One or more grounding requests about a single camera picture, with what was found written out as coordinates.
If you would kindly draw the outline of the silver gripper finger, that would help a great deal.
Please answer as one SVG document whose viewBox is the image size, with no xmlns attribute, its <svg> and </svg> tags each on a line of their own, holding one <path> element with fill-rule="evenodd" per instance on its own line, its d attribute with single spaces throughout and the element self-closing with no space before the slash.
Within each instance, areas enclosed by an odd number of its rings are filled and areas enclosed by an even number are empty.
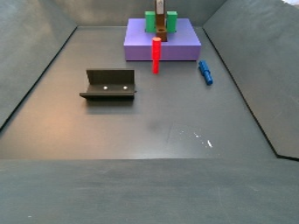
<svg viewBox="0 0 299 224">
<path fill-rule="evenodd" d="M 164 0 L 155 0 L 155 13 L 156 15 L 164 14 Z"/>
</svg>

